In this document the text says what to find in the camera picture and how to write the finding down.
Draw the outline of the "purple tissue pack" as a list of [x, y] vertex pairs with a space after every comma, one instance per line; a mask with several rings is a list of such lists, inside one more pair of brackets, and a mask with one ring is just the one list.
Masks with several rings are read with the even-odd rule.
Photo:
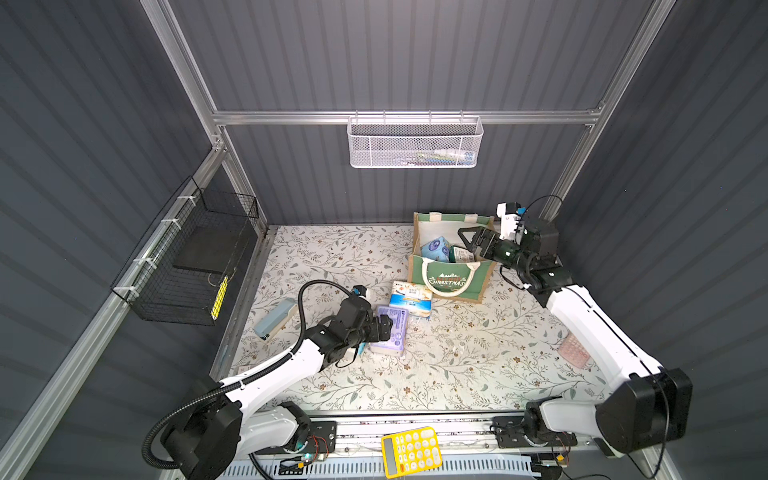
[[386, 316], [391, 321], [390, 336], [387, 341], [369, 344], [373, 354], [400, 357], [405, 351], [408, 312], [399, 307], [378, 306], [377, 314]]

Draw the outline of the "green Christmas burlap tote bag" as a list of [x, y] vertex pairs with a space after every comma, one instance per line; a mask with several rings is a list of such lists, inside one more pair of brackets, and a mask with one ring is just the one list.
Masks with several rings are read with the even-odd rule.
[[494, 219], [477, 214], [416, 213], [407, 281], [444, 299], [480, 303], [494, 262], [465, 245], [476, 227], [494, 232]]

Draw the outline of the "blue cartoon tissue pack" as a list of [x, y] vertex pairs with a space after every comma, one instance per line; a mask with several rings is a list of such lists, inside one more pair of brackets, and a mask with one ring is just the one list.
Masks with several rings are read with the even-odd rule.
[[451, 244], [440, 236], [425, 243], [420, 250], [421, 257], [437, 262], [450, 262]]

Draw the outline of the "orange blue tissue pack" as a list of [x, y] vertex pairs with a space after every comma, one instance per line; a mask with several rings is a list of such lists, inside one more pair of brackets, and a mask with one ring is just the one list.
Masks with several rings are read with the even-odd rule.
[[425, 285], [394, 281], [389, 306], [406, 310], [411, 316], [429, 318], [432, 313], [433, 292]]

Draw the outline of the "green white tissue pack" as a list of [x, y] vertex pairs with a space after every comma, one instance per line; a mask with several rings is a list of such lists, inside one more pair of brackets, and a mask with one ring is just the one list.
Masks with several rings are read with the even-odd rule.
[[475, 255], [464, 247], [451, 245], [449, 248], [449, 261], [451, 263], [472, 263], [475, 262]]

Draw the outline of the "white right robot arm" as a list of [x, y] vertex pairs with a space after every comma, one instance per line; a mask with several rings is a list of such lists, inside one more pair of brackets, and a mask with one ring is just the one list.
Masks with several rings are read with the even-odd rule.
[[514, 271], [520, 287], [568, 329], [604, 376], [602, 401], [550, 396], [528, 403], [519, 429], [529, 443], [549, 446], [561, 434], [586, 435], [605, 454], [625, 455], [685, 435], [691, 379], [643, 351], [575, 282], [557, 254], [553, 224], [519, 219], [508, 237], [482, 226], [457, 234], [469, 252]]

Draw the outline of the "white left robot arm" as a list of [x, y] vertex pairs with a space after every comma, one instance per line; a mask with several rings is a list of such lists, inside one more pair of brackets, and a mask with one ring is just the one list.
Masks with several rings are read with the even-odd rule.
[[311, 425], [289, 404], [262, 408], [295, 383], [339, 362], [362, 343], [386, 342], [393, 322], [375, 315], [363, 297], [349, 295], [339, 311], [303, 327], [297, 343], [243, 374], [197, 383], [195, 398], [163, 417], [142, 445], [145, 462], [187, 479], [215, 479], [236, 456], [296, 446]]

